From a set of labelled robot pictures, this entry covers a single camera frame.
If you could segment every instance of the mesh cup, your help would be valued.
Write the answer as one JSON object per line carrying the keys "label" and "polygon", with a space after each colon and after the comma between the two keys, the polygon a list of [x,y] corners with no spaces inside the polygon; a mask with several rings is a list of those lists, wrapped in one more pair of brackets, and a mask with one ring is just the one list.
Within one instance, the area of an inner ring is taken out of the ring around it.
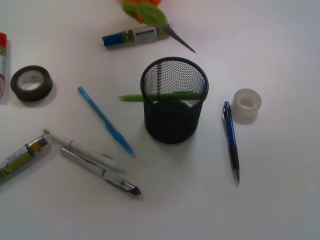
{"label": "mesh cup", "polygon": [[151,63],[141,77],[144,123],[160,142],[177,144],[197,129],[209,83],[204,71],[181,57]]}

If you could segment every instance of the lead refill container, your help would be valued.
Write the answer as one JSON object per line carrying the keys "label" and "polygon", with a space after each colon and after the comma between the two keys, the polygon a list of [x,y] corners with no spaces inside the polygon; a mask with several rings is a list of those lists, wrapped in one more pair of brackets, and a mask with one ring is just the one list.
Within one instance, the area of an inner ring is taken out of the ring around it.
{"label": "lead refill container", "polygon": [[5,91],[6,80],[7,35],[0,32],[0,98]]}
{"label": "lead refill container", "polygon": [[[170,28],[173,28],[171,22],[168,23]],[[141,26],[127,31],[122,31],[116,34],[103,36],[102,40],[106,47],[118,44],[128,43],[150,43],[153,41],[168,38],[169,35],[162,29],[153,26]]]}
{"label": "lead refill container", "polygon": [[40,136],[12,153],[3,161],[0,161],[0,178],[5,177],[20,168],[23,164],[42,152],[47,146],[48,142],[46,138]]}

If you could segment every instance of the red glue stick cap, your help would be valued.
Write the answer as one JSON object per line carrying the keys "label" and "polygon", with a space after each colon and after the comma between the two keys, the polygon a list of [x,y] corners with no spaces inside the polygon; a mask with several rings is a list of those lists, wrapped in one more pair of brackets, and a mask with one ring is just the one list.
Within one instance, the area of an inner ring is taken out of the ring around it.
{"label": "red glue stick cap", "polygon": [[2,32],[0,32],[0,46],[7,49],[7,35]]}

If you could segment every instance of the green pencil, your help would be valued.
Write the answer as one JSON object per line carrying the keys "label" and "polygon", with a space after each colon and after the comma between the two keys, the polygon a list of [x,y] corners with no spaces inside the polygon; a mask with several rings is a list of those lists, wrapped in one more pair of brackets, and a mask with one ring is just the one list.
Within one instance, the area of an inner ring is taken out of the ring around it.
{"label": "green pencil", "polygon": [[[175,91],[173,93],[163,93],[163,94],[151,94],[148,96],[151,101],[172,101],[172,100],[199,100],[203,96],[202,94],[193,91]],[[129,94],[118,96],[121,101],[124,102],[143,102],[144,96],[142,94]]]}

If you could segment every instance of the white pen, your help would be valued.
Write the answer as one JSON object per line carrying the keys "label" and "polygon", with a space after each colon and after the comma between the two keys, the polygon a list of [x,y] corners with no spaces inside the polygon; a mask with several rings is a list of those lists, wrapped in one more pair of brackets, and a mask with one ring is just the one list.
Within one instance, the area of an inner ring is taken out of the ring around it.
{"label": "white pen", "polygon": [[66,137],[61,136],[60,134],[50,131],[48,129],[43,129],[44,134],[51,136],[51,138],[57,142],[58,144],[62,145],[63,147],[70,148],[72,150],[75,150],[79,152],[81,155],[85,155],[87,157],[90,157],[96,161],[99,161],[101,163],[104,163],[106,167],[110,168],[114,171],[121,171],[124,172],[124,170],[121,168],[118,161],[114,160],[113,158],[102,155],[101,153],[89,149],[84,145],[81,145],[74,140],[68,139]]}
{"label": "white pen", "polygon": [[68,157],[69,159],[72,159],[79,165],[83,166],[84,168],[90,170],[91,172],[99,175],[103,179],[107,180],[110,184],[114,185],[115,187],[121,189],[124,192],[131,193],[133,195],[140,195],[141,191],[138,187],[135,185],[127,182],[126,180],[122,179],[121,177],[113,174],[112,172],[108,171],[107,169],[104,169],[102,167],[99,167],[94,162],[85,159],[84,157],[81,157],[77,154],[75,154],[72,151],[69,151],[68,149],[65,149],[64,147],[60,148],[60,152]]}

